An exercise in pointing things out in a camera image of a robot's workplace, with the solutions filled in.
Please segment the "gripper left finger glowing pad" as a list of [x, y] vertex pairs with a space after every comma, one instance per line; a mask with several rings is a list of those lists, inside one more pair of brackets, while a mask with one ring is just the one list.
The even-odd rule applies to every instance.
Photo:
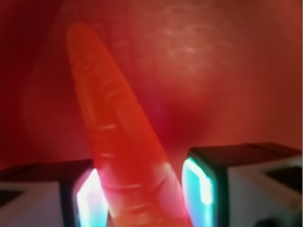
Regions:
[[105, 227], [108, 205], [90, 159], [0, 172], [2, 227]]

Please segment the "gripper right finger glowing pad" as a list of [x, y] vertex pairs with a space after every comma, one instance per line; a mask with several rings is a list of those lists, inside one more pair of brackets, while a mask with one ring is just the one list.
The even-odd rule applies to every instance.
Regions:
[[191, 148], [181, 180], [193, 226], [302, 226], [302, 160], [270, 142]]

